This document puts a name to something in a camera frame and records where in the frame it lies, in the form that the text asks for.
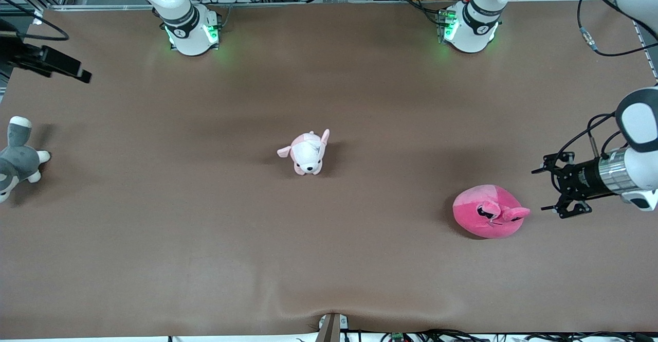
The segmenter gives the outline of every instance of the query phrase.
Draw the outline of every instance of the pink plush donut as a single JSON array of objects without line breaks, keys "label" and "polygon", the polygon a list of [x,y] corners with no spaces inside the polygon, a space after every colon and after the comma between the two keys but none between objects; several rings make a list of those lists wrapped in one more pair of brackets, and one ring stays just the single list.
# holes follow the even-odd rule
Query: pink plush donut
[{"label": "pink plush donut", "polygon": [[528,208],[498,185],[478,185],[459,194],[453,203],[456,222],[479,237],[505,238],[519,230]]}]

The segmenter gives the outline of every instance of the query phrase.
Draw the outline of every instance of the pink plush dog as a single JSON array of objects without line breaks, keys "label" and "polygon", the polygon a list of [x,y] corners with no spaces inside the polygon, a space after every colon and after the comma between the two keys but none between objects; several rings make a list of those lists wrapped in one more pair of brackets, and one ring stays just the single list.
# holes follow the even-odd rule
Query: pink plush dog
[{"label": "pink plush dog", "polygon": [[322,138],[310,131],[295,138],[289,147],[277,150],[277,154],[282,158],[290,154],[298,175],[307,173],[317,175],[322,170],[322,157],[327,141],[329,141],[329,129],[324,131]]},{"label": "pink plush dog", "polygon": [[454,219],[461,227],[490,239],[514,234],[530,213],[510,192],[497,185],[465,190],[453,203]]}]

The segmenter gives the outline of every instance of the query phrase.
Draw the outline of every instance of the plush toy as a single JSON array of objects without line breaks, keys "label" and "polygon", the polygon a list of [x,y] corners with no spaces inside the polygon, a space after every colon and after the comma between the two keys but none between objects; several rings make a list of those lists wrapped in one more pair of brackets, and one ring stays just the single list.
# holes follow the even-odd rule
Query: plush toy
[{"label": "plush toy", "polygon": [[307,173],[317,175],[322,170],[322,157],[328,140],[329,129],[324,131],[322,138],[310,131],[310,133],[301,134],[295,138],[289,147],[277,150],[277,154],[282,158],[290,154],[298,175]]},{"label": "plush toy", "polygon": [[9,192],[21,181],[39,181],[39,165],[50,159],[50,153],[45,150],[37,151],[25,145],[31,131],[30,120],[11,117],[7,127],[7,147],[0,152],[0,202],[6,201]]},{"label": "plush toy", "polygon": [[514,234],[530,213],[510,192],[497,185],[465,190],[453,203],[454,219],[461,227],[490,239]]}]

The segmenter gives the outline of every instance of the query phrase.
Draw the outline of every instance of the robotic arm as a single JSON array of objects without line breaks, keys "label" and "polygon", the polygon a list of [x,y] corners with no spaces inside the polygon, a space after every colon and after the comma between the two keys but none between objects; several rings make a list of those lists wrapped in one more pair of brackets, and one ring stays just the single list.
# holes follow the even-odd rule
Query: robotic arm
[{"label": "robotic arm", "polygon": [[447,8],[455,11],[455,17],[452,27],[444,32],[444,40],[465,53],[481,51],[494,39],[498,18],[507,2],[509,0],[469,0]]},{"label": "robotic arm", "polygon": [[[642,211],[655,209],[658,204],[658,86],[628,94],[615,113],[588,130],[609,117],[615,117],[629,147],[609,155],[595,153],[594,159],[580,164],[574,164],[573,152],[564,151],[568,145],[557,154],[545,155],[541,168],[533,173],[549,171],[560,197],[555,205],[542,209],[552,209],[560,218],[569,218],[591,212],[586,201],[612,195],[620,196],[622,201]],[[564,166],[558,167],[559,161],[564,162]]]},{"label": "robotic arm", "polygon": [[172,48],[186,56],[205,53],[219,43],[217,13],[191,0],[148,0],[158,12]]},{"label": "robotic arm", "polygon": [[[623,14],[644,24],[658,39],[658,0],[616,0],[616,4]],[[610,117],[615,117],[628,147],[599,156],[590,139],[594,159],[574,164],[574,153],[565,152],[566,147]],[[557,166],[559,161],[564,163],[562,167]],[[614,113],[588,126],[557,154],[545,155],[541,168],[533,173],[543,171],[551,173],[560,197],[555,205],[542,209],[552,209],[560,218],[589,213],[592,208],[586,201],[612,195],[642,211],[653,211],[658,204],[658,86],[628,94]]]}]

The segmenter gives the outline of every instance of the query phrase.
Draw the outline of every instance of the electronic equipment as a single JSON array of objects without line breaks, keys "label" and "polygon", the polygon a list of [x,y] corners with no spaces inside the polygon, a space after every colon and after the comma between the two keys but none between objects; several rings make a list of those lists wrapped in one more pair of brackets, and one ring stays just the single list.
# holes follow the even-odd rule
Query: electronic equipment
[{"label": "electronic equipment", "polygon": [[172,49],[186,56],[199,56],[217,48],[221,26],[218,15],[191,0],[148,0],[164,22]]},{"label": "electronic equipment", "polygon": [[[46,77],[51,77],[52,73],[59,73],[89,84],[92,75],[82,69],[82,63],[80,61],[49,46],[44,45],[39,47],[25,44],[21,40],[20,35],[40,38],[34,35],[19,33],[12,24],[0,19],[0,63],[31,70]],[[42,38],[45,40],[52,39],[48,37]],[[66,35],[57,39],[65,40],[68,39],[68,36]]]},{"label": "electronic equipment", "polygon": [[[636,21],[658,39],[658,0],[616,0],[616,5],[607,0],[615,11]],[[578,3],[578,25],[586,44],[597,54],[607,57],[623,56],[646,49],[624,53],[601,53],[592,35],[580,23]],[[611,135],[599,154],[591,131],[607,119],[615,118],[619,131]],[[589,134],[594,158],[576,164],[573,152],[567,148],[573,142]],[[606,146],[618,134],[623,135],[627,146],[607,152]],[[552,185],[560,193],[552,209],[560,218],[569,218],[589,213],[592,208],[587,201],[618,195],[622,201],[634,204],[642,211],[653,211],[658,203],[658,84],[643,87],[628,94],[613,113],[596,115],[588,122],[582,133],[564,145],[557,153],[543,157],[540,169],[533,173],[551,173]]]}]

